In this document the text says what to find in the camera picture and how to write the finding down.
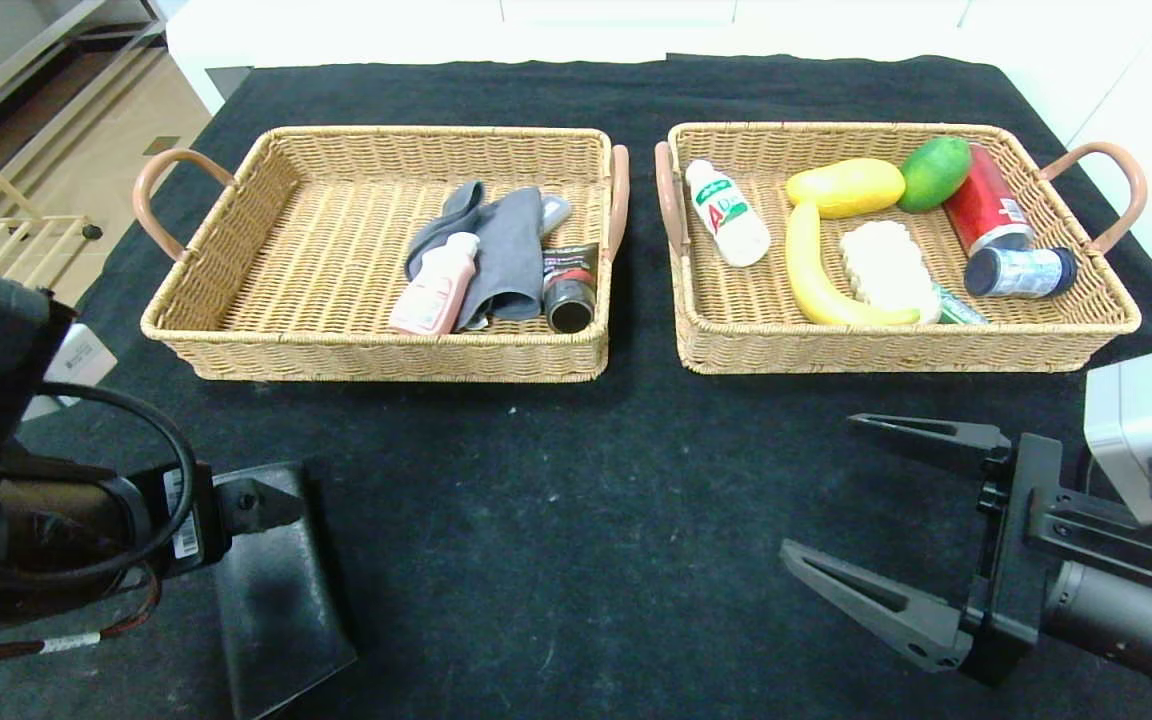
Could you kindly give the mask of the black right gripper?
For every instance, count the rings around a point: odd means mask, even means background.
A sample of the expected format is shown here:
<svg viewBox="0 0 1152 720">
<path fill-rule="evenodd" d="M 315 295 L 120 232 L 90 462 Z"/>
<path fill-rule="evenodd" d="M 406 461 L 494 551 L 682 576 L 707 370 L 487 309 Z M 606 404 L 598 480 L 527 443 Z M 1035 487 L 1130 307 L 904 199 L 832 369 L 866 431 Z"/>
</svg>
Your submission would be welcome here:
<svg viewBox="0 0 1152 720">
<path fill-rule="evenodd" d="M 988 477 L 980 574 L 963 626 L 941 597 L 783 539 L 780 558 L 808 588 L 925 673 L 961 670 L 1000 685 L 1043 635 L 1152 680 L 1152 526 L 1120 502 L 1064 487 L 1062 447 L 996 425 L 852 414 L 852 433 L 888 454 Z"/>
</svg>

